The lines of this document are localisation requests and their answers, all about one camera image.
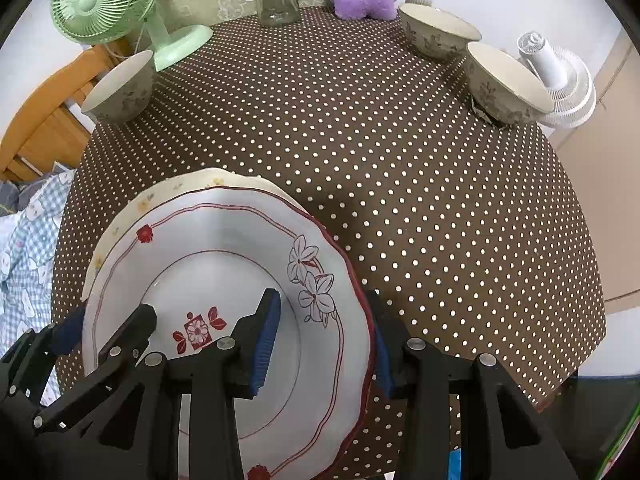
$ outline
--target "fan cord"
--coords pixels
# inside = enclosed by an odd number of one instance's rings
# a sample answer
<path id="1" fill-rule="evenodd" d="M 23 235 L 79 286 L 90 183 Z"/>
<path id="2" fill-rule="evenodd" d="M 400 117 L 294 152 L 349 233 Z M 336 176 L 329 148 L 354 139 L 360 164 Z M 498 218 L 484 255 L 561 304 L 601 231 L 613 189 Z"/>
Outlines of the fan cord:
<path id="1" fill-rule="evenodd" d="M 142 32 L 145 30 L 144 27 L 140 27 L 140 34 L 138 34 L 138 40 L 136 41 L 136 47 L 133 51 L 132 56 L 135 56 L 138 53 L 138 47 L 140 46 L 140 40 L 142 39 Z M 111 54 L 113 57 L 117 57 L 118 59 L 129 59 L 129 57 L 131 56 L 119 56 L 118 54 L 116 54 L 115 52 L 112 52 L 111 49 L 109 48 L 109 44 L 105 43 L 104 47 L 107 49 L 107 52 L 109 54 Z"/>

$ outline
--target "stacked plates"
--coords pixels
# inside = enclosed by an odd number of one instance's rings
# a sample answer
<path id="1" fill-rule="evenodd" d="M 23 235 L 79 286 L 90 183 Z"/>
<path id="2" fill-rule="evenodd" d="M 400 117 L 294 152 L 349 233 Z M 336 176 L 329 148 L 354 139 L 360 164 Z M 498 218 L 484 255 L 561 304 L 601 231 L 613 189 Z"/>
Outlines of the stacked plates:
<path id="1" fill-rule="evenodd" d="M 253 400 L 236 399 L 242 466 L 250 479 L 313 478 L 364 415 L 372 320 L 345 254 L 264 179 L 203 170 L 161 182 L 121 211 L 87 271 L 84 369 L 97 367 L 98 350 L 139 303 L 158 314 L 146 353 L 172 359 L 230 335 L 265 288 L 279 291 L 282 314 L 264 386 Z M 184 396 L 182 476 L 197 416 L 189 406 Z"/>

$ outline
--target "chair backrest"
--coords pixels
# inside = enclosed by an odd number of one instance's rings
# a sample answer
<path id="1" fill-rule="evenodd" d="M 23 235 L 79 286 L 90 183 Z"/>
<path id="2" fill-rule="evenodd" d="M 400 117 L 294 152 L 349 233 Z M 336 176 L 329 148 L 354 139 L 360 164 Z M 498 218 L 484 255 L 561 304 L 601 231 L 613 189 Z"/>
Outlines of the chair backrest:
<path id="1" fill-rule="evenodd" d="M 65 107 L 65 100 L 82 105 L 95 77 L 113 67 L 104 48 L 94 47 L 36 88 L 0 141 L 0 178 L 34 180 L 39 175 L 31 166 L 45 173 L 56 160 L 78 167 L 89 133 Z"/>

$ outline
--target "white fan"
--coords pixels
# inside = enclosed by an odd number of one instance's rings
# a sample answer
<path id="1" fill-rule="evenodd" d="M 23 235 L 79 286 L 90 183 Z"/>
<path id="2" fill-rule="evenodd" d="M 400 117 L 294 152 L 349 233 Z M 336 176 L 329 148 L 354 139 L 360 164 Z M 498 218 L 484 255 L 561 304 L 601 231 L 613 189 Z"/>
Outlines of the white fan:
<path id="1" fill-rule="evenodd" d="M 550 128 L 575 128 L 591 117 L 596 107 L 596 89 L 589 69 L 578 56 L 551 46 L 534 30 L 520 36 L 518 49 L 555 103 L 554 111 L 539 123 Z"/>

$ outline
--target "table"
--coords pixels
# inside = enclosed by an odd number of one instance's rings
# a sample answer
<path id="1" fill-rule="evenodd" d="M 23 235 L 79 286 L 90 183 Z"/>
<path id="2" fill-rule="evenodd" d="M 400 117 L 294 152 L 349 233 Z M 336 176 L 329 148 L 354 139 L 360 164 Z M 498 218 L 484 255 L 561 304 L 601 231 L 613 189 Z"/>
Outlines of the table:
<path id="1" fill-rule="evenodd" d="M 140 116 L 92 134 L 60 229 L 54 320 L 79 304 L 98 238 L 128 201 L 222 167 L 303 203 L 412 335 L 464 358 L 492 352 L 532 402 L 553 394 L 605 334 L 591 239 L 542 132 L 476 118 L 462 63 L 419 57 L 398 22 L 344 22 L 320 7 L 283 28 L 215 26 L 159 74 Z M 60 361 L 63 391 L 80 376 L 78 352 Z M 373 388 L 326 478 L 393 470 L 404 410 Z M 455 447 L 455 398 L 451 417 Z"/>

